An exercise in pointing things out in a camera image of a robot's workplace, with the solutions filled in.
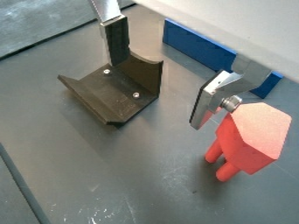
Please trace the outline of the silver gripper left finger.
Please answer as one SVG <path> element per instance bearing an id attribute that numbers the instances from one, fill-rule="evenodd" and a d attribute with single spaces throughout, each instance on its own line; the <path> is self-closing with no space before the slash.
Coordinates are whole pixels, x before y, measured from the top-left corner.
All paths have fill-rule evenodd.
<path id="1" fill-rule="evenodd" d="M 95 11 L 101 34 L 106 40 L 110 65 L 115 67 L 130 56 L 127 17 L 121 12 L 118 0 L 89 0 L 89 3 Z"/>

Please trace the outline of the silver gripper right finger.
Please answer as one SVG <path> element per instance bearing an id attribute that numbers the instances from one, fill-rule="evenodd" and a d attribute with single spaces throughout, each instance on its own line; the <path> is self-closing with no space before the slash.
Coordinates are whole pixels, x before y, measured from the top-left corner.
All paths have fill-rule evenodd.
<path id="1" fill-rule="evenodd" d="M 220 71 L 203 84 L 191 112 L 190 124 L 198 130 L 222 109 L 233 113 L 242 103 L 238 94 L 258 88 L 273 70 L 244 55 L 238 55 L 233 72 Z"/>

